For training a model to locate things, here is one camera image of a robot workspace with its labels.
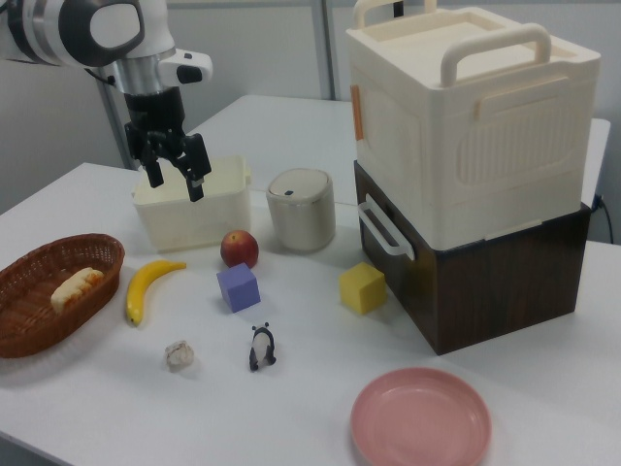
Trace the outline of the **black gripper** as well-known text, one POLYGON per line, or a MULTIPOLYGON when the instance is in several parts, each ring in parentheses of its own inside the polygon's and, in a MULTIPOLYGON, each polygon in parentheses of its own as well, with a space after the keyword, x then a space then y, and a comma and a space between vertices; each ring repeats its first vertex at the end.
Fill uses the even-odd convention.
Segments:
POLYGON ((212 171, 201 134, 185 135, 185 111, 178 87, 146 95, 124 95, 130 121, 124 125, 130 156, 145 169, 151 187, 164 183, 159 162, 161 138, 169 136, 169 160, 183 175, 189 200, 204 197, 204 177, 212 171))

